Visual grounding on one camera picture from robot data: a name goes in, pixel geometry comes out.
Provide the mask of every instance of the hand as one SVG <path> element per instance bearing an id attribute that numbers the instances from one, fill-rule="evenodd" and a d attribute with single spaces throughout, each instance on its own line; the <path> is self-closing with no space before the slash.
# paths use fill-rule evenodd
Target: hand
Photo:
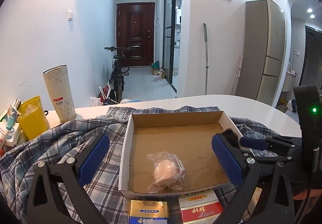
<path id="1" fill-rule="evenodd" d="M 299 194 L 299 195 L 296 195 L 293 197 L 294 200 L 304 200 L 306 199 L 306 195 L 308 193 L 308 190 L 302 190 L 302 192 Z M 322 190 L 311 190 L 310 192 L 310 198 L 312 197 L 317 197 L 317 196 L 320 196 L 322 194 Z"/>

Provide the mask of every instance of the sliding glass door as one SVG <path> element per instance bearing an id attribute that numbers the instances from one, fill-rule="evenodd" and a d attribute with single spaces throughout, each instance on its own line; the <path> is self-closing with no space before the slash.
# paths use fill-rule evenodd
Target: sliding glass door
<path id="1" fill-rule="evenodd" d="M 177 92 L 180 54 L 181 0 L 164 0 L 163 66 L 165 78 Z"/>

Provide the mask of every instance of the yellow trash bin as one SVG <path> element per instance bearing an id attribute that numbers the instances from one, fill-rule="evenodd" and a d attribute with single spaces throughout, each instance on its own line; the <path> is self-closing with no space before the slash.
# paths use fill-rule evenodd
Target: yellow trash bin
<path id="1" fill-rule="evenodd" d="M 37 109 L 27 116 L 20 116 L 17 121 L 25 132 L 27 138 L 29 140 L 32 140 L 49 129 L 49 122 L 42 108 L 41 99 L 39 96 L 34 97 L 21 104 L 19 112 L 24 114 L 29 104 L 33 107 L 36 107 Z"/>

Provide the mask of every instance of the screw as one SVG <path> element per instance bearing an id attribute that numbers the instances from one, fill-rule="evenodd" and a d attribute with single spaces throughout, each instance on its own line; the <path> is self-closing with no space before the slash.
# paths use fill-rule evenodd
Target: screw
<path id="1" fill-rule="evenodd" d="M 254 164 L 255 163 L 255 160 L 253 158 L 247 158 L 247 162 L 249 164 Z"/>
<path id="2" fill-rule="evenodd" d="M 74 161 L 75 161 L 75 158 L 74 157 L 70 157 L 66 161 L 67 161 L 68 164 L 73 164 Z"/>
<path id="3" fill-rule="evenodd" d="M 45 165 L 45 162 L 44 162 L 44 161 L 40 161 L 40 162 L 38 163 L 38 167 L 40 167 L 40 168 L 42 168 L 44 165 Z"/>

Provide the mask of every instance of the blue and gold cigarette pack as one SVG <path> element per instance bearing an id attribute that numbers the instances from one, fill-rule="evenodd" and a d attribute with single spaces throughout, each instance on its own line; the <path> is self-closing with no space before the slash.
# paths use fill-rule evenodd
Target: blue and gold cigarette pack
<path id="1" fill-rule="evenodd" d="M 131 200 L 128 223 L 143 224 L 144 220 L 164 220 L 169 224 L 168 204 L 165 201 Z"/>

